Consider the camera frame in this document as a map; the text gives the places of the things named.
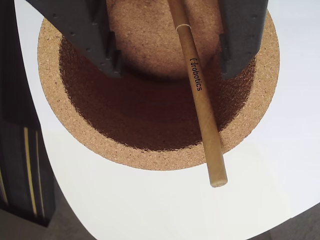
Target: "white surface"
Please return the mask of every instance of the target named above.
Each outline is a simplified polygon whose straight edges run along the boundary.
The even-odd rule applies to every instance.
[[[229,182],[213,189],[207,167],[148,171],[93,153],[58,121],[38,74],[43,17],[15,0],[22,55],[45,146],[71,208],[98,240],[246,240],[320,202],[317,0],[271,0],[280,75],[265,117],[224,155]]]

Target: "wooden dowel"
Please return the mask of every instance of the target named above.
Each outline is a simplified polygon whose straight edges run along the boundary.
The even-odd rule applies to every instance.
[[[201,68],[198,52],[185,12],[183,0],[168,0],[174,27],[179,35],[193,100],[200,126],[210,184],[220,187],[228,182],[214,111]]]

